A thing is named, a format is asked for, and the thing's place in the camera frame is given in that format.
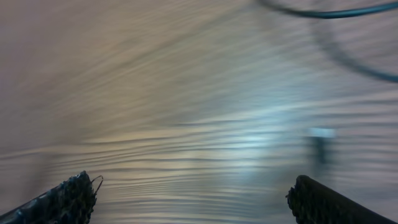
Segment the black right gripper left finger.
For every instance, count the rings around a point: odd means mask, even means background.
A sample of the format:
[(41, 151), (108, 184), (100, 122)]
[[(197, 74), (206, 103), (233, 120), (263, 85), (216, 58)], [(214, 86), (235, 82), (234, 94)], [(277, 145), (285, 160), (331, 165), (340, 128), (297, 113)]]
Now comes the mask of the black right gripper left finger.
[(89, 224), (97, 190), (82, 171), (1, 215), (1, 224)]

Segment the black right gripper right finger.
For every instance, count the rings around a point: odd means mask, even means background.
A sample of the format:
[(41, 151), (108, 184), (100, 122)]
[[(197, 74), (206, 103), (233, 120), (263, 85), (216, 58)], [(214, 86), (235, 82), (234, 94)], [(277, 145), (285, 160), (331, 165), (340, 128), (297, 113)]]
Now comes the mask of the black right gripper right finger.
[(397, 224), (307, 175), (285, 197), (298, 224)]

